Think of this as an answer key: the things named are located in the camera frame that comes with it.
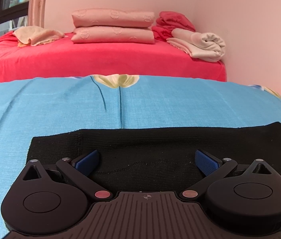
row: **beige cloth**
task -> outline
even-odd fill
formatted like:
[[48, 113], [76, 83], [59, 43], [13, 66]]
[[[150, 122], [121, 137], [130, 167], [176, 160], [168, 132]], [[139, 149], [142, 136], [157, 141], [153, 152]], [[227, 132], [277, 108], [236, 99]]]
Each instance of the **beige cloth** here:
[[148, 28], [154, 22], [154, 13], [91, 8], [74, 11], [72, 18], [76, 28], [91, 26]]
[[187, 41], [190, 44], [195, 45], [201, 49], [214, 50], [217, 52], [225, 52], [224, 40], [214, 33], [199, 33], [190, 30], [175, 28], [171, 35], [175, 38]]
[[187, 41], [175, 37], [168, 38], [167, 43], [179, 48], [180, 50], [190, 55], [192, 58], [199, 58], [207, 62], [217, 62], [224, 55], [223, 51], [219, 52], [214, 50], [201, 49], [193, 44], [190, 44]]
[[73, 43], [134, 42], [154, 44], [154, 33], [148, 28], [121, 28], [109, 26], [74, 29]]
[[38, 26], [21, 27], [14, 31], [13, 35], [19, 40], [19, 47], [46, 44], [65, 37], [64, 33], [58, 30]]

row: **folded white fabric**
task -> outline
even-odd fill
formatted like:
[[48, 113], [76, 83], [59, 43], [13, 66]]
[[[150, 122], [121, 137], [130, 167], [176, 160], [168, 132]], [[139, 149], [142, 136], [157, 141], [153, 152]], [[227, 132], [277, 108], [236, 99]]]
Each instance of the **folded white fabric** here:
[[168, 38], [167, 43], [179, 48], [180, 50], [190, 55], [192, 58], [199, 58], [207, 62], [217, 62], [224, 55], [224, 51], [222, 50], [214, 51], [201, 49], [193, 44], [190, 44], [187, 41], [175, 37]]
[[217, 52], [223, 52], [225, 49], [224, 40], [214, 33], [199, 33], [190, 30], [175, 28], [171, 32], [171, 35], [175, 38], [187, 41], [201, 49], [214, 50]]

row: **stack of folded blankets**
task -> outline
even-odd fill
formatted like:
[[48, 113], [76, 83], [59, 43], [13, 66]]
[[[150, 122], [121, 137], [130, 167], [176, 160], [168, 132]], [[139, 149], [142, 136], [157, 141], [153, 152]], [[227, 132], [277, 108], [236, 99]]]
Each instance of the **stack of folded blankets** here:
[[72, 18], [75, 26], [73, 43], [154, 44], [154, 34], [149, 29], [154, 22], [153, 12], [91, 8], [74, 11]]
[[152, 27], [155, 39], [167, 41], [192, 58], [217, 62], [225, 54], [225, 42], [214, 33], [196, 32], [195, 26], [177, 12], [160, 12], [156, 26]]

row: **black gripper base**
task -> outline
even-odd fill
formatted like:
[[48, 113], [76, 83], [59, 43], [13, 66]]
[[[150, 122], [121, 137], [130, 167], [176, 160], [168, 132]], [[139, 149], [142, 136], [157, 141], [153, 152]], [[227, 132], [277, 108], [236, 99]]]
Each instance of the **black gripper base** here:
[[[244, 239], [212, 223], [200, 205], [181, 202], [174, 192], [120, 192], [92, 206], [78, 225], [56, 235], [27, 237], [16, 232], [4, 239]], [[253, 239], [281, 239], [281, 232]]]

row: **black garment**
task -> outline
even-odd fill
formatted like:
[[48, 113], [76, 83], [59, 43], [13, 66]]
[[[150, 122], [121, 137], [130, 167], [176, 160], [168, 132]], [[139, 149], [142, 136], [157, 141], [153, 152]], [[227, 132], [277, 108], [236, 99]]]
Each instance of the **black garment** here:
[[281, 123], [246, 128], [181, 127], [79, 130], [34, 137], [27, 161], [54, 164], [97, 149], [101, 164], [90, 178], [117, 191], [180, 192], [203, 178], [194, 152], [206, 150], [239, 164], [264, 159], [281, 175]]

